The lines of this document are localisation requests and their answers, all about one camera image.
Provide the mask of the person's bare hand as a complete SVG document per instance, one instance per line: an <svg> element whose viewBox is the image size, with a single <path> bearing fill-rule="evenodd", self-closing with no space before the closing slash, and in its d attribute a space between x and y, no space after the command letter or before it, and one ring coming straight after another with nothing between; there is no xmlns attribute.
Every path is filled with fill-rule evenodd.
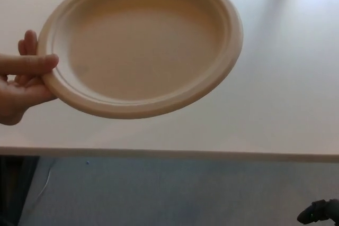
<svg viewBox="0 0 339 226"><path fill-rule="evenodd" d="M18 42L18 56L1 55L1 124L18 124L25 112L36 105L54 100L41 76L58 64L56 55L38 56L37 34L26 31Z"/></svg>

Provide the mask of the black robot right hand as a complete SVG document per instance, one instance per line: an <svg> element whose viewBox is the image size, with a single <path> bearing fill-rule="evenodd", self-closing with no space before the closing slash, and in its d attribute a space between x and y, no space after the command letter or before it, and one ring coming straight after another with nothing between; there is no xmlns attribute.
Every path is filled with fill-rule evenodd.
<svg viewBox="0 0 339 226"><path fill-rule="evenodd" d="M297 216L304 225L329 219L338 225L338 199L314 201Z"/></svg>

